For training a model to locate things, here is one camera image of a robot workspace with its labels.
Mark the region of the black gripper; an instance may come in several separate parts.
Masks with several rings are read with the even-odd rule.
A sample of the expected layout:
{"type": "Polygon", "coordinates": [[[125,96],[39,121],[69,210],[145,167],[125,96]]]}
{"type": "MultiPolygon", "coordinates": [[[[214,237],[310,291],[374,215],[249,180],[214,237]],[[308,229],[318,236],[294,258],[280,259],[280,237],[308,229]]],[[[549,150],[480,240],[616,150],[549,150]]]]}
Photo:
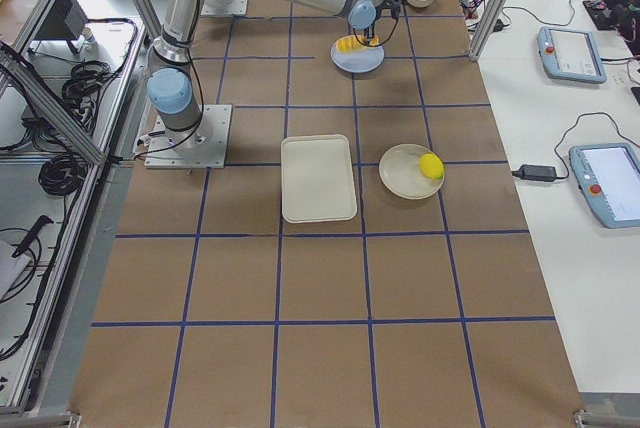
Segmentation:
{"type": "Polygon", "coordinates": [[[375,23],[364,28],[362,33],[357,35],[357,40],[359,43],[378,43],[379,37],[375,31],[375,23]]]}

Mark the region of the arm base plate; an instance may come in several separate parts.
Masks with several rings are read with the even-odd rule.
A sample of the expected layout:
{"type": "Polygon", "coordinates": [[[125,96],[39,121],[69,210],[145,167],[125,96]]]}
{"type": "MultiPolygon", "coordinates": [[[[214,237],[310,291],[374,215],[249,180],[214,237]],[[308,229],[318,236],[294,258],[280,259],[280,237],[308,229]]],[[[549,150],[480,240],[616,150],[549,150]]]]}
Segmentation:
{"type": "Polygon", "coordinates": [[[221,169],[225,165],[232,106],[205,105],[203,120],[196,133],[174,133],[165,129],[160,116],[156,127],[162,134],[150,141],[150,154],[145,157],[148,169],[221,169]]]}
{"type": "Polygon", "coordinates": [[[244,16],[248,7],[248,0],[234,0],[226,6],[210,5],[204,0],[200,15],[202,17],[232,17],[244,16]]]}

